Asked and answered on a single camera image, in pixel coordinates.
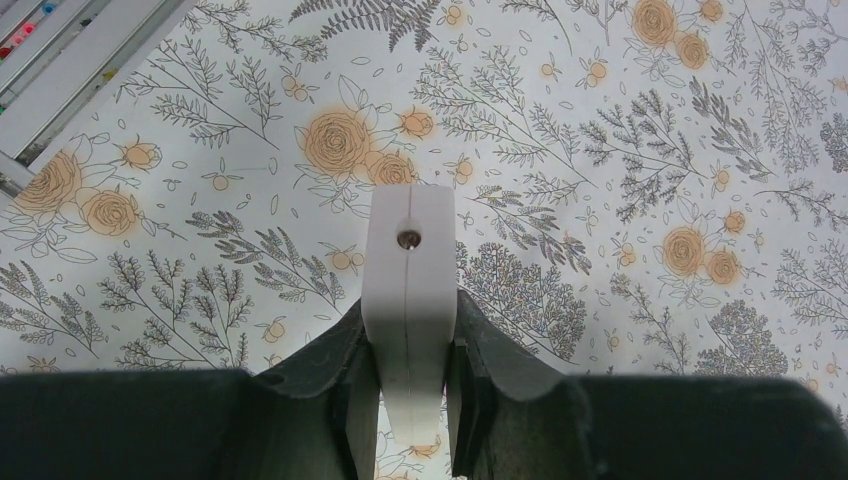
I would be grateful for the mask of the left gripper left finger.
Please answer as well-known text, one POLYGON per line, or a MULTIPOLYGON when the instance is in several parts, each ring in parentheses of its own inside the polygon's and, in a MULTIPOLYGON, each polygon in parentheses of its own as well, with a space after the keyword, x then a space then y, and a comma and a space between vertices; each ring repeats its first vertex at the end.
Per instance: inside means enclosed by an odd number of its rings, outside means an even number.
POLYGON ((1 382, 5 479, 354 479, 367 350, 358 306, 257 375, 238 369, 25 374, 1 382))

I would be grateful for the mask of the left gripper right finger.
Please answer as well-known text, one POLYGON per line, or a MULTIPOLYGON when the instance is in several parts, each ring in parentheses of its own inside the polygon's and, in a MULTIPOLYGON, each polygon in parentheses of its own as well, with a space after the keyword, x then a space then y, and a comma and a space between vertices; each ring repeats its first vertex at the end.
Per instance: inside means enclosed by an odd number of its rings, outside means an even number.
POLYGON ((762 377, 566 375, 457 294, 451 472, 469 479, 843 479, 847 438, 762 377))

